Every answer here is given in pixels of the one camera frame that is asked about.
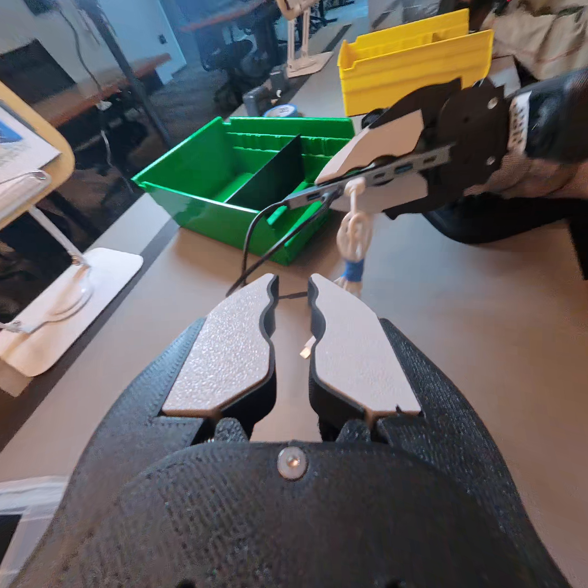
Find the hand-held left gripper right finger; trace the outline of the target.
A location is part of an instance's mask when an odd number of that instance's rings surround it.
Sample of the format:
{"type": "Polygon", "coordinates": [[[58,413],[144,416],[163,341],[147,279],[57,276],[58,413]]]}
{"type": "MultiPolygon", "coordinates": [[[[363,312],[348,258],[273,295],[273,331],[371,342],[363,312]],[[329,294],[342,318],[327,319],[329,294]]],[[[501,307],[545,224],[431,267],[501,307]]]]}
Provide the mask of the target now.
{"type": "Polygon", "coordinates": [[[373,435],[378,422],[414,420],[422,407],[378,315],[324,276],[308,280],[313,343],[309,401],[321,440],[336,440],[351,421],[373,435]]]}

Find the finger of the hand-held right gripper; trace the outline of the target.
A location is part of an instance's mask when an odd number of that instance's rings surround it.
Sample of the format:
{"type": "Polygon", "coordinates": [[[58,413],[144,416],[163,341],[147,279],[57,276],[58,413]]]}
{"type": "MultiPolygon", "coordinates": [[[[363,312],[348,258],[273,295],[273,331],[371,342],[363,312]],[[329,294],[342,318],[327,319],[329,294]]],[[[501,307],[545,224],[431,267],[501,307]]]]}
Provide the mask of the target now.
{"type": "Polygon", "coordinates": [[[423,130],[440,114],[447,100],[461,90],[461,79],[424,86],[409,93],[351,139],[325,165],[316,178],[323,185],[377,158],[400,158],[412,153],[423,130]]]}
{"type": "Polygon", "coordinates": [[[356,208],[352,209],[350,195],[346,192],[337,198],[330,209],[340,213],[358,212],[374,217],[392,210],[392,218],[403,214],[420,214],[436,210],[460,198],[457,187],[441,184],[436,171],[408,172],[383,185],[368,185],[365,173],[345,177],[344,186],[351,182],[352,187],[360,183],[364,191],[356,197],[356,208]]]}

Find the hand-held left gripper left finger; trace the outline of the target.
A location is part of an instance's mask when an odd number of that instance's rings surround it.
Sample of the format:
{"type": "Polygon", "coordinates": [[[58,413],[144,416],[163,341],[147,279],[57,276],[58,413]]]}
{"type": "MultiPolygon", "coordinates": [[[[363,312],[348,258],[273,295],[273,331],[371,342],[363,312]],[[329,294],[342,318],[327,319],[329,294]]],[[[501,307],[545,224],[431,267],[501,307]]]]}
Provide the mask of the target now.
{"type": "Polygon", "coordinates": [[[278,276],[266,273],[206,316],[162,405],[163,416],[213,424],[234,419],[251,439],[276,402],[271,337],[278,294],[278,276]]]}

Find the slim grey usb hub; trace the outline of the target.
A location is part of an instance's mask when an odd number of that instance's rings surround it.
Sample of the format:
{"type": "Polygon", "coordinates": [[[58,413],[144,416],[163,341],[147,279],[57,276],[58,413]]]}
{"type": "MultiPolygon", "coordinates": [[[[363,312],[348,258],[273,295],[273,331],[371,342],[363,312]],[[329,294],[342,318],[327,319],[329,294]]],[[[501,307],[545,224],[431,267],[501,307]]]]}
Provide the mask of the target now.
{"type": "Polygon", "coordinates": [[[326,195],[331,192],[336,192],[335,198],[340,198],[347,183],[356,179],[363,179],[365,187],[384,186],[395,179],[448,164],[451,161],[451,150],[455,146],[456,143],[451,142],[430,151],[412,152],[392,162],[378,165],[372,162],[365,168],[347,172],[340,177],[291,193],[279,201],[278,205],[297,209],[311,202],[323,202],[326,195]]]}

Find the clear plastic box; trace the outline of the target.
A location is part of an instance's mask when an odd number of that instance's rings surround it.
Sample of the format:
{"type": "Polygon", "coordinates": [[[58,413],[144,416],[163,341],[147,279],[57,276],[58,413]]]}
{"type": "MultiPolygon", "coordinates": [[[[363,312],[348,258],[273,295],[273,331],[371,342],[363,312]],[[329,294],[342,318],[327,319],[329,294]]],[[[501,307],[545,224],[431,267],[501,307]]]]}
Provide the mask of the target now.
{"type": "Polygon", "coordinates": [[[55,515],[69,482],[68,476],[42,476],[1,483],[1,514],[21,520],[1,560],[1,587],[17,577],[55,515]]]}

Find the yellow plastic bin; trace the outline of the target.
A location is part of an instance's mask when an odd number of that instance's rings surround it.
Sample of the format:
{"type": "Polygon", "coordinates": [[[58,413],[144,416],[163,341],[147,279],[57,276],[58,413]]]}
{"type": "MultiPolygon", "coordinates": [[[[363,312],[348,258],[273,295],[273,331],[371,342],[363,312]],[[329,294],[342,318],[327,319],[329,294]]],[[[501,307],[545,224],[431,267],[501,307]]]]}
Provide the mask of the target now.
{"type": "Polygon", "coordinates": [[[360,55],[387,55],[452,40],[468,33],[469,9],[465,8],[361,35],[351,46],[360,55]]]}
{"type": "Polygon", "coordinates": [[[425,35],[423,42],[410,40],[395,51],[397,42],[368,48],[344,42],[337,65],[345,116],[391,107],[425,86],[454,80],[459,89],[473,86],[489,73],[493,40],[486,30],[448,40],[425,35]]]}

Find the black padded wrist rest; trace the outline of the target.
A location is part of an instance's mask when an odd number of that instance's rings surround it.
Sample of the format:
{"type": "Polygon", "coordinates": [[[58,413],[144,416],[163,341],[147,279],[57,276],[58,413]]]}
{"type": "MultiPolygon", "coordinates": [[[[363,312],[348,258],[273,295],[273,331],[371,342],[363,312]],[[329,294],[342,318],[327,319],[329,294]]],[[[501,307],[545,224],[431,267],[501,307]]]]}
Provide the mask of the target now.
{"type": "Polygon", "coordinates": [[[423,217],[443,236],[466,245],[493,243],[547,224],[587,214],[579,198],[464,196],[423,217]]]}

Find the beige legged figure stand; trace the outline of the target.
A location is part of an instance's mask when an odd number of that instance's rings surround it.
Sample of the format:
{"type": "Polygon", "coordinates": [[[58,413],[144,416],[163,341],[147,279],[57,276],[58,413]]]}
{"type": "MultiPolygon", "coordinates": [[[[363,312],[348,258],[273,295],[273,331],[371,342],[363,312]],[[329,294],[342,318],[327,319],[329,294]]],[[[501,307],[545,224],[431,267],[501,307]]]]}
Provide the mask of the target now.
{"type": "Polygon", "coordinates": [[[276,5],[282,16],[288,22],[288,78],[313,75],[321,71],[331,60],[333,51],[325,51],[320,54],[310,55],[308,43],[310,38],[311,9],[319,1],[276,1],[276,5]],[[302,41],[299,51],[295,47],[296,25],[298,18],[302,17],[302,41]]]}

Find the black bin divider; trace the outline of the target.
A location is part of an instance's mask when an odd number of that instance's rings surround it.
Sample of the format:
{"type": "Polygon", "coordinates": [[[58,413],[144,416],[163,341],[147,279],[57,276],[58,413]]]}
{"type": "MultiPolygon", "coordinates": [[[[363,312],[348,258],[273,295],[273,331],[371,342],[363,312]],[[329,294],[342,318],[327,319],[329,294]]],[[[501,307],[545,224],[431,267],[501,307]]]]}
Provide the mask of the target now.
{"type": "Polygon", "coordinates": [[[259,171],[231,195],[227,204],[260,212],[281,202],[305,179],[302,137],[292,137],[259,171]]]}

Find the grey device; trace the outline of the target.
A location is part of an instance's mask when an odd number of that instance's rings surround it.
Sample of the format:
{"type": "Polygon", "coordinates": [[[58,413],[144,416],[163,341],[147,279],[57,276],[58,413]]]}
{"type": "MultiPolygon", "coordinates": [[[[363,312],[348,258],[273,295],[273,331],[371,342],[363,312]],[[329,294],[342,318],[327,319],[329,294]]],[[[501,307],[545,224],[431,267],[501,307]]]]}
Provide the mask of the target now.
{"type": "Polygon", "coordinates": [[[284,70],[275,67],[268,79],[242,96],[247,116],[262,117],[284,92],[284,70]]]}

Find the green plastic bin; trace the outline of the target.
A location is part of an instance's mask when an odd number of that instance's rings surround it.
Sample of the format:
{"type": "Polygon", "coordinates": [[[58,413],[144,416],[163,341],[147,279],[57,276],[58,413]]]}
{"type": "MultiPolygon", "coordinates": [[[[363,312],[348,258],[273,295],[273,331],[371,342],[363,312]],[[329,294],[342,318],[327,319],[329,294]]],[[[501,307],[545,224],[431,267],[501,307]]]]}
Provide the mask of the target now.
{"type": "Polygon", "coordinates": [[[292,193],[314,184],[328,161],[355,136],[355,129],[349,118],[217,117],[133,181],[180,227],[242,250],[259,212],[226,202],[298,134],[305,179],[292,193]]]}

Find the black office chair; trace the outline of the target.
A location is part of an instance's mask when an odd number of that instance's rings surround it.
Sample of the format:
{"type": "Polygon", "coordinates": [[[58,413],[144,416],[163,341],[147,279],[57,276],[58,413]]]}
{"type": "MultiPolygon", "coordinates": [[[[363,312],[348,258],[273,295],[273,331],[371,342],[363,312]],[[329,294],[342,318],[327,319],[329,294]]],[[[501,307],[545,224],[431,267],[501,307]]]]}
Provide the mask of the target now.
{"type": "Polygon", "coordinates": [[[216,25],[198,29],[194,36],[204,71],[221,71],[227,76],[226,82],[215,91],[215,103],[239,107],[243,104],[243,94],[258,85],[257,76],[243,67],[244,59],[252,52],[252,41],[227,42],[222,28],[216,25]]]}

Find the printed paper sheets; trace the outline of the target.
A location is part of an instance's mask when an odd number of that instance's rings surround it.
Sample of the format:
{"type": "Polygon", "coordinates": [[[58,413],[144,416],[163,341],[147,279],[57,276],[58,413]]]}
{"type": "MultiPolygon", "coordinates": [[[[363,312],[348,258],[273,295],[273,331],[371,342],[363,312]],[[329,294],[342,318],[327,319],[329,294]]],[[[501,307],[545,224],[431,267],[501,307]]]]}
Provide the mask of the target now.
{"type": "Polygon", "coordinates": [[[1,183],[40,170],[60,154],[1,107],[1,183]]]}

